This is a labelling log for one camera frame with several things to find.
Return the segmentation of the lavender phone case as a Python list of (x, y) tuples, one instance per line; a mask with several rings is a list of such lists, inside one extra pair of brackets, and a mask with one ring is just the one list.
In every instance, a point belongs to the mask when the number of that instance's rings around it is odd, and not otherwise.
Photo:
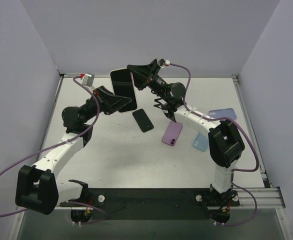
[(208, 115), (212, 118), (231, 118), (237, 119), (236, 112), (233, 108), (214, 109), (208, 112)]

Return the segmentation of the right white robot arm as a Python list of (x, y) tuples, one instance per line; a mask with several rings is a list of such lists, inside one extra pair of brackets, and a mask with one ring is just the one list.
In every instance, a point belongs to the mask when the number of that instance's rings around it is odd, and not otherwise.
[(210, 118), (187, 105), (188, 84), (167, 83), (160, 77), (161, 68), (170, 65), (168, 60), (155, 59), (146, 65), (129, 64), (127, 69), (139, 91), (150, 88), (156, 95), (154, 107), (161, 109), (168, 119), (201, 134), (207, 134), (209, 153), (215, 163), (211, 187), (219, 194), (224, 194), (232, 188), (232, 170), (241, 157), (245, 144), (237, 126), (231, 120)]

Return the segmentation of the black phone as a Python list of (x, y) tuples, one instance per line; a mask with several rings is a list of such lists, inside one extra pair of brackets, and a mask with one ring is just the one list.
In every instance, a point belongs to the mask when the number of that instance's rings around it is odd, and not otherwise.
[(154, 125), (144, 109), (141, 108), (132, 112), (132, 116), (143, 133), (154, 129)]

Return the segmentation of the purple phone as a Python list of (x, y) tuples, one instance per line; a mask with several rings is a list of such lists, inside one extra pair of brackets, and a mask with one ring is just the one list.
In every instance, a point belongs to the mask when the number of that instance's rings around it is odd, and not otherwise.
[(162, 137), (162, 143), (173, 147), (176, 144), (182, 129), (183, 125), (181, 123), (171, 121)]

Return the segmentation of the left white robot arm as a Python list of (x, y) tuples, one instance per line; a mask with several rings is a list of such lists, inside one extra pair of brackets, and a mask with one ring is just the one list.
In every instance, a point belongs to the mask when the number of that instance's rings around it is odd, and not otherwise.
[(69, 160), (90, 141), (93, 126), (87, 121), (97, 119), (99, 113), (111, 115), (132, 101), (129, 97), (114, 95), (104, 86), (91, 94), (82, 106), (69, 106), (62, 111), (66, 132), (59, 145), (32, 166), (24, 165), (19, 170), (15, 195), (19, 207), (49, 215), (60, 203), (73, 201), (83, 206), (89, 201), (87, 183), (74, 179), (58, 183), (56, 178)]

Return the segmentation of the light blue phone case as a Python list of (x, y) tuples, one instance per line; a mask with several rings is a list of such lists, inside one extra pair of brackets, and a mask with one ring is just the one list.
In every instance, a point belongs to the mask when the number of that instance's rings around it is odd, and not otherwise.
[(201, 152), (206, 152), (209, 148), (209, 140), (206, 135), (198, 133), (192, 146)]

